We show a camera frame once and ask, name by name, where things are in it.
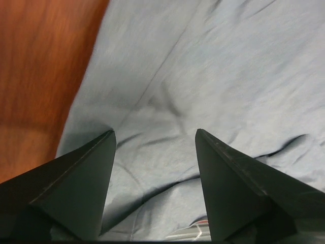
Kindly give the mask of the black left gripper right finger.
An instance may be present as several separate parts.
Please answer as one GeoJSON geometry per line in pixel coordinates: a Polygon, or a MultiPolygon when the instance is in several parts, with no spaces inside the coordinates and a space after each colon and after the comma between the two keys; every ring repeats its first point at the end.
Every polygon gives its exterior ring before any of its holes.
{"type": "Polygon", "coordinates": [[[195,135],[213,241],[324,241],[324,193],[235,150],[195,135]]]}

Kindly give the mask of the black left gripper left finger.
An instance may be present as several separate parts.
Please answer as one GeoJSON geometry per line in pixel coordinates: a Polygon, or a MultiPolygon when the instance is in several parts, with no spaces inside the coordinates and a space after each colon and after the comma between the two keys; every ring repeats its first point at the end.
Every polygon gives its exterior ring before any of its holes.
{"type": "Polygon", "coordinates": [[[1,240],[95,240],[116,152],[114,131],[1,184],[1,240]]]}

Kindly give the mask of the grey long sleeve shirt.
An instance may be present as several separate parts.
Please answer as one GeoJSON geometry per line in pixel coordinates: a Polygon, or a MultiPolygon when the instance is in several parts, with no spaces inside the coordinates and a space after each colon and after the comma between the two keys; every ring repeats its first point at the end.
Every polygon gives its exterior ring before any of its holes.
{"type": "Polygon", "coordinates": [[[324,190],[324,1],[111,1],[57,156],[117,149],[100,240],[206,216],[194,137],[324,190]]]}

